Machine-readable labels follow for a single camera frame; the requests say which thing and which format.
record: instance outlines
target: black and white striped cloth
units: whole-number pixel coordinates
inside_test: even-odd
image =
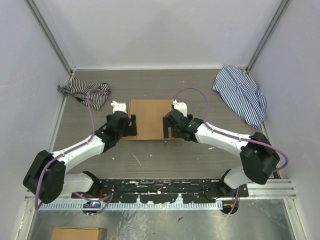
[[[108,84],[105,83],[95,83],[82,81],[76,77],[73,77],[71,81],[65,85],[57,87],[58,91],[67,95],[71,94],[74,96],[80,103],[87,106],[87,93],[90,89],[100,89],[107,94],[110,94],[110,88]],[[90,93],[90,106],[92,109],[99,111],[101,107],[107,101],[107,97],[98,91],[92,91]]]
[[[266,98],[248,74],[231,65],[216,76],[212,90],[247,124],[259,128],[266,118]]]

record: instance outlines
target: wall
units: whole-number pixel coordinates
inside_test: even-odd
[[[35,0],[77,69],[248,65],[280,0]]]
[[[0,233],[15,237],[35,155],[47,147],[68,73],[22,0],[0,1]]]
[[[267,100],[272,140],[289,156],[292,179],[311,239],[320,228],[320,1],[294,0],[253,67]]]

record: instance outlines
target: blue and white striped cloth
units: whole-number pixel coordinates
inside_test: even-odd
[[[265,120],[266,98],[248,74],[231,65],[224,66],[214,81],[213,91],[247,124],[259,128]]]

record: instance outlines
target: brown cardboard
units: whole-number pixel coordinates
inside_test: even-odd
[[[101,240],[102,228],[55,227],[51,240]]]
[[[128,114],[129,116],[136,115],[137,136],[128,136],[124,139],[163,140],[162,118],[171,110],[172,99],[132,99],[129,103]]]

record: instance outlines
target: gray floor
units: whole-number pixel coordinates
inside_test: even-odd
[[[234,215],[219,210],[39,210],[28,240],[50,240],[55,226],[102,228],[103,240],[294,240],[284,201],[241,200]]]
[[[205,92],[210,102],[209,123],[232,132],[253,134],[247,125],[222,101],[212,86],[219,69],[190,70],[108,70],[76,71],[75,77],[104,83],[111,88],[112,99],[129,102],[130,99],[172,99],[182,88],[196,87]],[[203,118],[206,102],[194,90],[186,90],[178,97],[187,103],[188,113]],[[106,122],[112,108],[106,103],[93,111],[96,127]],[[54,150],[69,147],[91,134],[87,107],[68,97],[58,130]],[[90,171],[99,178],[220,178],[240,160],[232,154],[205,144],[183,140],[128,141],[120,140],[116,147],[93,157],[70,173]]]

